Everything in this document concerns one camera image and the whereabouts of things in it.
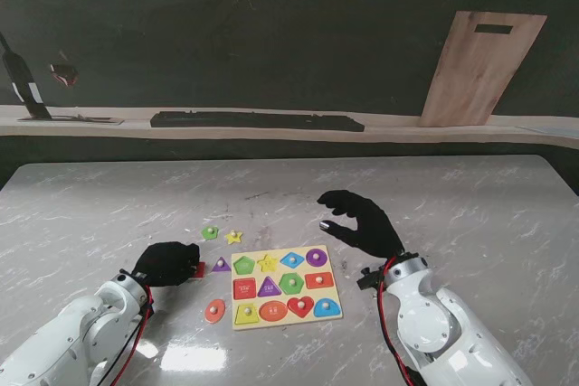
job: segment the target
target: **wooden cutting board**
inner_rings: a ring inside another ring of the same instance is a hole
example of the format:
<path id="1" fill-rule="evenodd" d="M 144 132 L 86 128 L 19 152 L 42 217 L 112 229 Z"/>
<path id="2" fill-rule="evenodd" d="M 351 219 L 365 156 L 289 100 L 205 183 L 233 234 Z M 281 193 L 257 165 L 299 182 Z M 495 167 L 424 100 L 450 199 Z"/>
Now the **wooden cutting board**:
<path id="1" fill-rule="evenodd" d="M 484 125 L 545 20 L 546 15 L 458 11 L 419 125 Z"/>

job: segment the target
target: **red heart puzzle piece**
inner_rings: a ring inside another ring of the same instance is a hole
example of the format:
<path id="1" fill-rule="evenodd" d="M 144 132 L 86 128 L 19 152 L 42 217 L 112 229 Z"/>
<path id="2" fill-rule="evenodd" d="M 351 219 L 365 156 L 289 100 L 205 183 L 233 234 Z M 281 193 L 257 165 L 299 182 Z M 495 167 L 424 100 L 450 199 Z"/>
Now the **red heart puzzle piece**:
<path id="1" fill-rule="evenodd" d="M 306 316 L 312 307 L 314 307 L 314 299 L 308 296 L 302 298 L 292 297 L 288 300 L 288 309 L 299 318 Z"/>

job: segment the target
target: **cutting board handle hole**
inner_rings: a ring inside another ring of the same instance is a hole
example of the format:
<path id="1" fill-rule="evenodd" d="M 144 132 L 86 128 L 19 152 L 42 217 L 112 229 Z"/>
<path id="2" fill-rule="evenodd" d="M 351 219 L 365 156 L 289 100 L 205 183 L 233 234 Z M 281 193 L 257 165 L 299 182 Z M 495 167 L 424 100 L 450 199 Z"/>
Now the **cutting board handle hole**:
<path id="1" fill-rule="evenodd" d="M 475 33 L 499 33 L 501 35 L 508 35 L 513 30 L 513 26 L 504 24 L 477 24 Z"/>

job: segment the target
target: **green hexagon puzzle piece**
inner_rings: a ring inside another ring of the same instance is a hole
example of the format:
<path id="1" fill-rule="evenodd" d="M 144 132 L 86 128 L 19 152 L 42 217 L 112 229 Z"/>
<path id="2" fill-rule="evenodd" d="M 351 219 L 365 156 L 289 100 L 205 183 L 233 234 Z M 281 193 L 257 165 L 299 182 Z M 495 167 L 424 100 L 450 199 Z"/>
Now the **green hexagon puzzle piece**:
<path id="1" fill-rule="evenodd" d="M 286 273 L 280 279 L 281 290 L 289 294 L 299 294 L 304 286 L 304 279 L 298 273 Z"/>
<path id="2" fill-rule="evenodd" d="M 203 235 L 203 238 L 206 240 L 214 240 L 217 238 L 218 232 L 219 228 L 217 228 L 216 226 L 208 226 L 206 228 L 203 228 L 203 230 L 201 231 L 201 235 Z"/>
<path id="3" fill-rule="evenodd" d="M 253 272 L 253 266 L 255 266 L 255 261 L 247 257 L 241 257 L 233 263 L 233 268 L 238 275 L 250 275 Z"/>

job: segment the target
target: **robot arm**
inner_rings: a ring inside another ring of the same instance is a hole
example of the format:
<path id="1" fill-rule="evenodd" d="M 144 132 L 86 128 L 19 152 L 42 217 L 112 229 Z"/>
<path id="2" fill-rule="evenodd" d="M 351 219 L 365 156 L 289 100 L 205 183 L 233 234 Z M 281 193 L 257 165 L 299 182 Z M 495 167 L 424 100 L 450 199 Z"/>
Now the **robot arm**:
<path id="1" fill-rule="evenodd" d="M 469 307 L 447 288 L 433 290 L 431 278 L 422 258 L 397 263 L 384 277 L 400 300 L 398 338 L 426 384 L 532 386 Z"/>
<path id="2" fill-rule="evenodd" d="M 198 264 L 195 244 L 147 247 L 132 273 L 121 270 L 94 296 L 73 300 L 16 349 L 0 365 L 0 386 L 88 386 L 96 366 L 114 363 L 140 327 L 139 314 L 147 319 L 148 288 L 180 285 Z"/>
<path id="3" fill-rule="evenodd" d="M 405 367 L 384 336 L 406 384 L 419 386 L 532 386 L 531 381 L 466 304 L 447 288 L 432 288 L 426 261 L 404 252 L 386 214 L 374 202 L 349 191 L 324 193 L 319 203 L 333 214 L 355 217 L 356 231 L 332 221 L 320 228 L 346 244 L 391 259 L 379 271 L 364 270 L 360 288 L 376 287 L 400 300 L 398 337 L 416 370 Z"/>
<path id="4" fill-rule="evenodd" d="M 95 367 L 112 361 L 148 301 L 131 276 L 118 274 L 94 296 L 70 302 L 0 366 L 2 386 L 85 386 Z"/>

